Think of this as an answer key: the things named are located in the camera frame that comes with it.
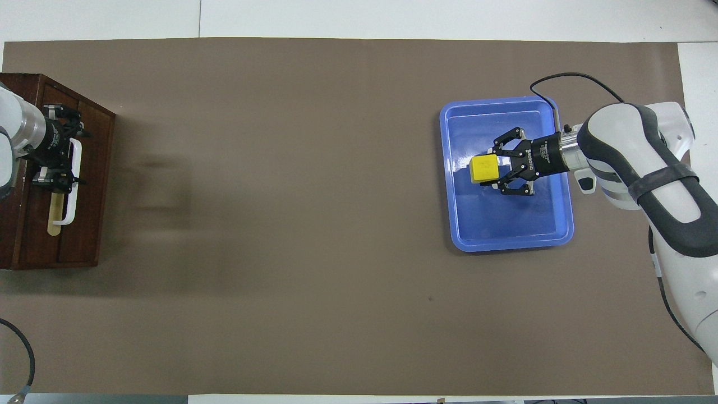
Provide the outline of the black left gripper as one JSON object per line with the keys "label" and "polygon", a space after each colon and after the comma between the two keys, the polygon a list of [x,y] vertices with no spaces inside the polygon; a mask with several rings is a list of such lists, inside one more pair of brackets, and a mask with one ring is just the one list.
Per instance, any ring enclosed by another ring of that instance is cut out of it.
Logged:
{"label": "black left gripper", "polygon": [[72,189],[86,182],[66,166],[69,137],[90,137],[82,122],[81,113],[62,103],[44,105],[46,131],[43,141],[34,148],[34,161],[42,166],[34,174],[31,184],[53,194],[71,194]]}

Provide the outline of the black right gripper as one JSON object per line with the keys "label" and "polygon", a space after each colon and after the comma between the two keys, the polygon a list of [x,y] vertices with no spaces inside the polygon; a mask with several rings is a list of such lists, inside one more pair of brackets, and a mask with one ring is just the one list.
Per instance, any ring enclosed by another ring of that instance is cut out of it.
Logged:
{"label": "black right gripper", "polygon": [[498,179],[488,181],[488,186],[494,187],[500,195],[534,195],[534,179],[564,172],[560,140],[560,134],[527,140],[520,126],[498,136],[487,154],[516,159],[516,168]]}

